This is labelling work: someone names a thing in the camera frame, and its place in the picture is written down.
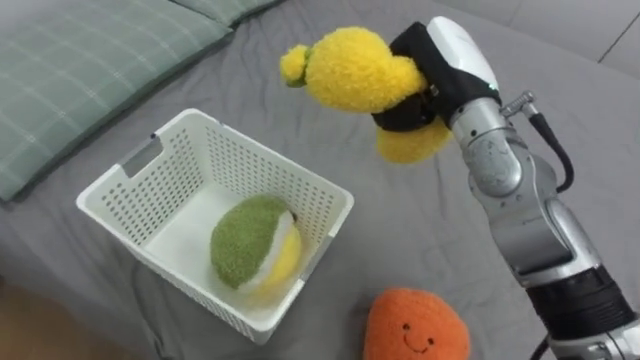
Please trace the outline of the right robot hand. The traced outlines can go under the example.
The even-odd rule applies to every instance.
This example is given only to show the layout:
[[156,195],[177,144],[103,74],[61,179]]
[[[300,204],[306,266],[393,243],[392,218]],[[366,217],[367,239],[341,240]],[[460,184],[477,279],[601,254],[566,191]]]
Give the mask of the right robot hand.
[[495,74],[480,48],[461,25],[447,17],[411,24],[390,49],[413,60],[427,85],[373,116],[384,130],[411,132],[436,118],[449,125],[454,113],[472,101],[489,98],[502,103]]

